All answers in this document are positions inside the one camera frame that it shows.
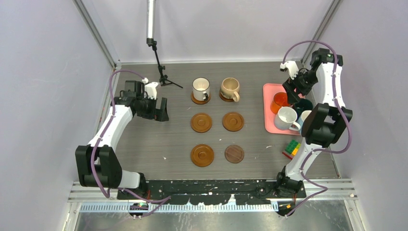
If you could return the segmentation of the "orange ceramic mug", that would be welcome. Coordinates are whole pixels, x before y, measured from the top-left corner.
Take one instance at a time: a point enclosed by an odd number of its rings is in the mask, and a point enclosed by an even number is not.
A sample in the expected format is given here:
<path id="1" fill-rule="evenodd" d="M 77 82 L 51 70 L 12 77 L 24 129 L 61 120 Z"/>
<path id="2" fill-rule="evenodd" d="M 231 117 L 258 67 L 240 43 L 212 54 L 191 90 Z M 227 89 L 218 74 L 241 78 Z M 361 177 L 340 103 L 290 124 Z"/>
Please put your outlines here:
<path id="1" fill-rule="evenodd" d="M 270 109 L 272 113 L 276 115 L 282 107 L 287 107 L 287 106 L 290 106 L 290 104 L 288 103 L 287 93 L 278 92 L 273 96 L 272 103 L 270 105 Z"/>

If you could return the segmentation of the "pink plastic tray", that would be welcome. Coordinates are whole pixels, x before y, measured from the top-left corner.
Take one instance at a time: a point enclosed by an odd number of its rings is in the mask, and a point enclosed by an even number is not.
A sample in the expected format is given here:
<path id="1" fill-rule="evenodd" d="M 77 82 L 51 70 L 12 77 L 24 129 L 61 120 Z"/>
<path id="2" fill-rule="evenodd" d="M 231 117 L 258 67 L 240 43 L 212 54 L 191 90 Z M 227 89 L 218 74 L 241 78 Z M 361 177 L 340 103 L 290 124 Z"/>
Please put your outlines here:
<path id="1" fill-rule="evenodd" d="M 279 93 L 279 92 L 285 92 L 285 89 L 282 86 L 282 84 L 266 83 L 263 86 L 265 129 L 267 132 L 272 133 L 272 134 L 300 136 L 299 131 L 293 131 L 290 129 L 280 130 L 276 128 L 274 125 L 275 114 L 272 112 L 270 107 L 272 105 L 273 97 L 275 96 L 276 93 Z"/>

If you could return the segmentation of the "cream ceramic mug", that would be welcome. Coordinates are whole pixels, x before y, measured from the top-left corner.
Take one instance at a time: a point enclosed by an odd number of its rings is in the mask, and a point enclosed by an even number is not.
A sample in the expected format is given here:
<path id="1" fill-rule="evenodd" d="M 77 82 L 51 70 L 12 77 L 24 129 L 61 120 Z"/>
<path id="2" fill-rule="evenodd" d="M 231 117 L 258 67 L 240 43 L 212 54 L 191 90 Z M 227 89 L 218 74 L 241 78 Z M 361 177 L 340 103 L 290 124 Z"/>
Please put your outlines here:
<path id="1" fill-rule="evenodd" d="M 192 82 L 193 98 L 199 102 L 206 102 L 210 98 L 210 82 L 207 78 L 199 77 Z"/>

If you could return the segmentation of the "beige ceramic mug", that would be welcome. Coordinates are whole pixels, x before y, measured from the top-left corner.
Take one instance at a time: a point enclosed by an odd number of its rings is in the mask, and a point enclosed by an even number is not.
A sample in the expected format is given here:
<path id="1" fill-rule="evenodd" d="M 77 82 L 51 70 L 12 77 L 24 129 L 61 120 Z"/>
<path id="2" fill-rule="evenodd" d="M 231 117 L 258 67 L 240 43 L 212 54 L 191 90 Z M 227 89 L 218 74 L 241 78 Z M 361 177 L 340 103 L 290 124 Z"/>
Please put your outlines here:
<path id="1" fill-rule="evenodd" d="M 220 93 L 224 98 L 238 102 L 240 100 L 239 91 L 240 84 L 237 79 L 228 77 L 222 81 Z"/>

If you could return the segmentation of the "dark walnut wooden coaster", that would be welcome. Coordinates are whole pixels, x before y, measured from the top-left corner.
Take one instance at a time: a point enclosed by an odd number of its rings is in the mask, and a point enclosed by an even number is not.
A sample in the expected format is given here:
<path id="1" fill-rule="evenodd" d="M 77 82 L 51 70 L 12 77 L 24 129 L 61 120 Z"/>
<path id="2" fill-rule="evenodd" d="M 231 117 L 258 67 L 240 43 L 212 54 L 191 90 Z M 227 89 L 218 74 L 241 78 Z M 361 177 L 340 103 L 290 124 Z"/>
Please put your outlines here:
<path id="1" fill-rule="evenodd" d="M 225 149 L 224 156 L 228 162 L 237 164 L 244 159 L 244 150 L 238 145 L 230 145 Z"/>

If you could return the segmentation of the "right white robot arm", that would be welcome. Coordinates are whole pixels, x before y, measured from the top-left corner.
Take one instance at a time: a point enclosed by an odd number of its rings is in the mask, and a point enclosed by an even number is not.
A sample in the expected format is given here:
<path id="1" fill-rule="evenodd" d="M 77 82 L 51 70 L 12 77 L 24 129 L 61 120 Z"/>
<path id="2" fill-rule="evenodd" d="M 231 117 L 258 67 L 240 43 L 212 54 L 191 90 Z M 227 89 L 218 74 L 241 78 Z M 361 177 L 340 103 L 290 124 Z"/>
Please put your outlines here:
<path id="1" fill-rule="evenodd" d="M 314 160 L 331 144 L 337 143 L 353 116 L 341 95 L 342 66 L 342 56 L 324 48 L 312 53 L 311 68 L 305 72 L 300 71 L 294 61 L 280 65 L 281 71 L 289 72 L 289 78 L 282 85 L 289 104 L 300 102 L 300 97 L 308 95 L 313 87 L 320 87 L 321 93 L 302 125 L 299 151 L 277 175 L 274 189 L 279 197 L 299 193 Z"/>

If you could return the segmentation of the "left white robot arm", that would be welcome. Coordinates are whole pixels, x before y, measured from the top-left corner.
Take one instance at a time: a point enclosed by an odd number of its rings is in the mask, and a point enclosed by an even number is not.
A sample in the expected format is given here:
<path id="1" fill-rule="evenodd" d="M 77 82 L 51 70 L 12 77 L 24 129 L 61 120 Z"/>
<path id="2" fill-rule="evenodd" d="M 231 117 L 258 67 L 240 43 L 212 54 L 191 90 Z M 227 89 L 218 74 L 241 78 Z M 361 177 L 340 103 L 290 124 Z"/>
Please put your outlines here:
<path id="1" fill-rule="evenodd" d="M 135 117 L 166 122 L 167 98 L 161 97 L 158 82 L 125 82 L 125 90 L 113 98 L 109 114 L 97 134 L 87 145 L 75 151 L 79 182 L 83 187 L 127 188 L 136 199 L 147 195 L 142 173 L 124 170 L 115 154 L 128 123 Z"/>

